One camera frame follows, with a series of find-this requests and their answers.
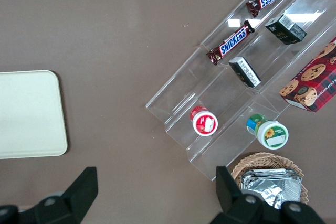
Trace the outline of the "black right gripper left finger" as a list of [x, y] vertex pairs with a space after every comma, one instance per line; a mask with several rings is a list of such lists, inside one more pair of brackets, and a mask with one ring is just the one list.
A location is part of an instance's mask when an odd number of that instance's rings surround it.
[[19, 213], [20, 223], [81, 223], [98, 194], [97, 168], [87, 167], [60, 196]]

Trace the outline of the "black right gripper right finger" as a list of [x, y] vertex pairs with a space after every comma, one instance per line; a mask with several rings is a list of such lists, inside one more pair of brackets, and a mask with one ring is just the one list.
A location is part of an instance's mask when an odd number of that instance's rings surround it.
[[211, 223], [282, 223], [280, 211], [260, 197], [242, 193], [227, 167], [216, 167], [216, 194], [222, 208]]

